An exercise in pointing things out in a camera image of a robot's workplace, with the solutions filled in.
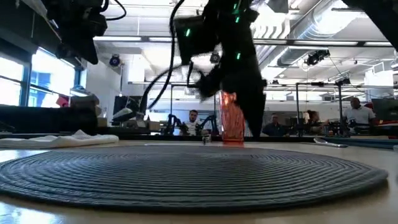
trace red cup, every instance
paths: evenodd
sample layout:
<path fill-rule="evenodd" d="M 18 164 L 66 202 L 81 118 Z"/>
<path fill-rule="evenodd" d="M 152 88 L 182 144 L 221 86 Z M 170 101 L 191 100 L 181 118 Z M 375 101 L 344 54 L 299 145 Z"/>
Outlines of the red cup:
<path fill-rule="evenodd" d="M 244 141 L 244 116 L 235 101 L 235 93 L 220 92 L 221 130 L 226 144 L 243 144 Z"/>

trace woman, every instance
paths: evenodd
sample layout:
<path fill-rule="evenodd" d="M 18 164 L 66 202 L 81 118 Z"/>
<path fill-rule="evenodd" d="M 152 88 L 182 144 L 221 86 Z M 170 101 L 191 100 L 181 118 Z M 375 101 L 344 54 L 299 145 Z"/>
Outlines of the woman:
<path fill-rule="evenodd" d="M 311 134 L 321 134 L 324 126 L 329 124 L 329 120 L 323 123 L 319 122 L 319 113 L 317 111 L 308 110 L 307 111 L 310 119 L 308 120 L 308 130 Z"/>

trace desk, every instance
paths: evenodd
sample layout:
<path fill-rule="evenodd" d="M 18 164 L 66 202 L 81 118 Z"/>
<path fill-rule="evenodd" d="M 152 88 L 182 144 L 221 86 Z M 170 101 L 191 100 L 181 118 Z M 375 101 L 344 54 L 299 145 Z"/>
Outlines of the desk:
<path fill-rule="evenodd" d="M 159 141 L 120 141 L 104 146 L 130 146 L 143 144 L 191 144 L 199 142 L 159 142 Z M 145 215 L 133 213 L 114 213 L 74 208 L 54 207 L 27 203 L 11 198 L 0 198 L 0 223 L 20 224 L 375 224 L 397 223 L 398 220 L 398 153 L 365 147 L 350 146 L 346 149 L 313 146 L 299 143 L 248 142 L 246 147 L 262 147 L 280 150 L 310 152 L 363 162 L 389 172 L 389 188 L 372 195 L 351 198 L 310 208 L 296 208 L 276 212 L 242 215 L 189 216 L 189 215 Z M 0 151 L 0 161 L 42 153 L 44 151 L 4 150 Z"/>

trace round placemat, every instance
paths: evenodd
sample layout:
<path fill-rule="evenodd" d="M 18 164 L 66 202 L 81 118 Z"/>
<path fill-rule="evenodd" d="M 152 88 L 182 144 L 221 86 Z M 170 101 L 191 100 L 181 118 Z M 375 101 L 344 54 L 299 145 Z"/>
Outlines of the round placemat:
<path fill-rule="evenodd" d="M 0 193 L 130 212 L 246 212 L 366 192 L 387 172 L 272 149 L 129 146 L 52 151 L 0 164 Z"/>

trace man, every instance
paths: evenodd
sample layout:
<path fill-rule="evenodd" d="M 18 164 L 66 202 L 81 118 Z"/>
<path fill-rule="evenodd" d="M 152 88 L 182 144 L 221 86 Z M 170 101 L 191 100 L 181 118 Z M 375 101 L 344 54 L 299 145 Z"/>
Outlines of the man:
<path fill-rule="evenodd" d="M 376 116 L 373 111 L 367 107 L 361 106 L 361 102 L 357 97 L 351 99 L 351 108 L 344 111 L 343 122 L 347 123 L 354 120 L 357 124 L 374 125 Z"/>
<path fill-rule="evenodd" d="M 196 136 L 196 126 L 197 124 L 200 124 L 199 121 L 197 121 L 198 118 L 198 111 L 197 110 L 190 110 L 189 111 L 189 122 L 186 122 L 185 124 L 188 127 L 188 134 L 191 136 Z"/>
<path fill-rule="evenodd" d="M 266 134 L 267 136 L 270 137 L 287 137 L 289 136 L 287 134 L 286 129 L 279 124 L 279 118 L 278 115 L 273 113 L 271 116 L 271 123 L 267 124 L 263 129 L 262 133 Z"/>

